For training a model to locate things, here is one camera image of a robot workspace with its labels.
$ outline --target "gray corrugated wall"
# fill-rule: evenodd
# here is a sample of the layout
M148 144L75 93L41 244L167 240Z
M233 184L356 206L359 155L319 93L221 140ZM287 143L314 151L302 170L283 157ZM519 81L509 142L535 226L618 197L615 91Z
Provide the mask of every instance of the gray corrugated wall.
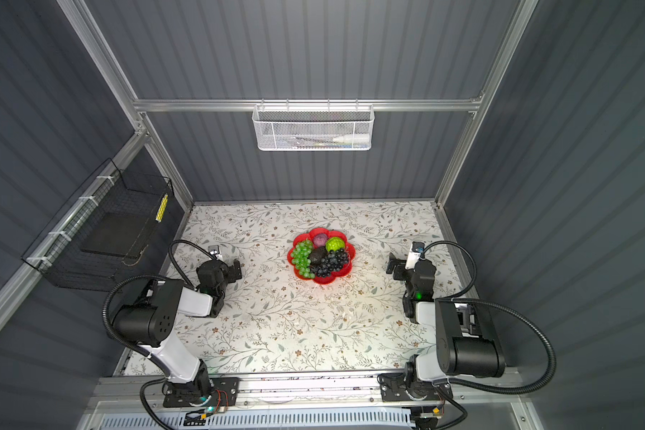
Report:
M142 99L468 99L515 0L92 1ZM377 113L370 151L257 149L249 114L151 118L197 201L434 197L466 113Z
M150 114L197 201L434 197L466 112L379 112L373 148L257 149L251 114Z
M79 184L133 133L55 1L0 1L0 288ZM145 150L129 169L158 174ZM157 271L179 226L172 201L139 271ZM41 281L0 332L0 429L72 429L121 346L104 293Z
M478 96L515 5L515 0L89 2L142 99Z
M57 4L0 1L0 288L133 133Z
M479 293L556 347L546 429L645 429L645 1L544 1L500 91L446 205Z

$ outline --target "avocado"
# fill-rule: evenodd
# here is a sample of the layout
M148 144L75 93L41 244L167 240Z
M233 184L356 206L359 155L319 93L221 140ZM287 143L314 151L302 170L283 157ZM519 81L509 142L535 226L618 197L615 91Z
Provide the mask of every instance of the avocado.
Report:
M324 246L320 246L319 248L315 248L314 250L311 251L310 255L308 256L308 259L311 261L311 264L319 264L322 259L324 259L327 256L327 250L325 249Z

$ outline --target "table surface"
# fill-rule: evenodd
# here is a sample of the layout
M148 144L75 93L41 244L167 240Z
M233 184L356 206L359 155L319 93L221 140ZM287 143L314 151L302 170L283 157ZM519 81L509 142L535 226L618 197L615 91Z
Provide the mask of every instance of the table surface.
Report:
M299 280L287 262L293 238L316 227L343 232L356 249L351 273L327 286ZM430 202L196 206L182 238L218 244L226 262L242 263L217 318L175 320L211 373L395 369L435 347L434 330L404 317L403 283L385 273L390 252L404 258L412 241L442 239ZM188 245L175 256L197 283L205 256ZM446 246L428 258L438 268L436 296L460 289ZM173 267L167 275L179 278ZM136 353L124 370L159 373Z

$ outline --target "aluminum frame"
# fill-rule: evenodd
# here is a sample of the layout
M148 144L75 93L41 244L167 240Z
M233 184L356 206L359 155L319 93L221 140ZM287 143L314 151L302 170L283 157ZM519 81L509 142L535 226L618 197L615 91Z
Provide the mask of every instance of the aluminum frame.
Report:
M499 90L499 85L501 84L504 74L514 57L516 48L521 42L525 28L530 22L530 18L532 17L537 4L538 0L520 0L519 4L516 6L516 12L511 19L509 28L507 29L501 46L499 47L497 57L495 57L495 61L492 64L492 69L490 69L488 78L483 86L480 109L473 114L473 117L466 125L464 133L462 133L461 139L454 151L454 156L449 161L444 177L439 184L438 193L435 195L435 201L440 207L444 206L454 184L456 183L459 172L464 166L465 158L468 156L468 152L470 152L470 148L473 146L473 142L480 131L483 120L490 110L492 100Z
M434 401L382 402L378 374L397 372L386 370L347 370L334 372L291 372L258 374L215 375L238 377L239 400L235 409L299 409L309 407L372 407L434 405ZM116 376L100 378L93 396L89 399L85 414L129 413L143 411L139 400L142 384L156 379L154 376ZM508 367L500 378L472 378L480 383L499 387L520 385L521 375L517 368ZM176 410L162 407L164 394L161 385L148 388L146 399L155 411ZM488 393L460 385L452 386L459 403L520 403L530 399L522 396L507 396Z
M373 203L373 202L434 202L432 197L421 199L336 199L336 200L231 200L225 202L194 202L194 206L226 206L230 204L324 204L324 203Z
M348 109L349 105L372 105L376 112L475 112L480 99L431 100L213 100L213 99L141 99L133 101L139 112L252 112L258 105L269 109L312 110Z
M77 33L86 51L94 60L95 66L102 74L105 82L107 82L118 103L120 103L120 107L129 122L134 128L143 126L150 133L152 139L146 145L146 150L155 161L160 173L172 179L175 196L184 211L187 211L193 202L188 186L181 177L180 171L177 170L162 140L160 140L152 122L145 114L140 114L134 108L133 101L137 99L136 92L112 52L112 48L105 40L105 36L98 24L95 22L93 14L86 6L85 0L58 0L58 5L60 5L60 9L62 9L62 12Z
M542 421L540 421L532 401L512 402L511 409L516 417L519 430L543 430Z
M102 176L110 176L115 170L115 166L118 168L129 166L129 163L131 163L131 160L136 157L136 154L138 154L141 148L145 145L147 139L148 134L146 133L146 129L139 128L112 159L113 162L108 163L107 166L103 168L99 177L94 179L91 185L84 190L81 196L85 197L93 194L94 191L107 180ZM61 230L62 227L73 218L77 211L81 209L84 203L85 201L83 199L77 199L69 211L67 211L60 221L53 227L53 230ZM48 249L52 245L52 241L54 239L55 237L53 235L46 236L35 248L32 255L42 254L44 250ZM9 278L8 282L0 289L0 330L5 327L5 324L7 324L8 320L16 312L22 302L24 302L26 297L42 277L43 275L41 275L39 271L36 271L28 264L23 263L11 278Z

